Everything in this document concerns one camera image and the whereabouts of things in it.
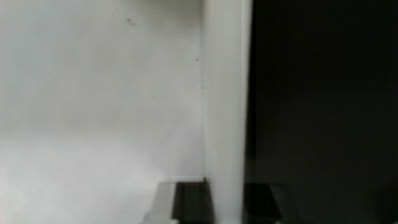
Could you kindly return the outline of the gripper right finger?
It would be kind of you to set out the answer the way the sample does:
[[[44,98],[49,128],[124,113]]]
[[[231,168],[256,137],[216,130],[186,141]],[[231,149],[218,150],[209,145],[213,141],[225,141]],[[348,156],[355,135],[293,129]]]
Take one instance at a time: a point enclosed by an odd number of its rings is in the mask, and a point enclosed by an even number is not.
[[[243,223],[302,224],[302,216],[288,186],[248,183],[243,188]]]

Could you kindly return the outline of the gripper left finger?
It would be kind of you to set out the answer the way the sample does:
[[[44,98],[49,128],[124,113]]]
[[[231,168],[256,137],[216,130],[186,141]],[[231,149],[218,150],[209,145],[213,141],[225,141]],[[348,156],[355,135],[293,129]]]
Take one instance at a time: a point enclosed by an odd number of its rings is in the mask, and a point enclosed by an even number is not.
[[[161,182],[142,224],[213,224],[213,200],[204,178]]]

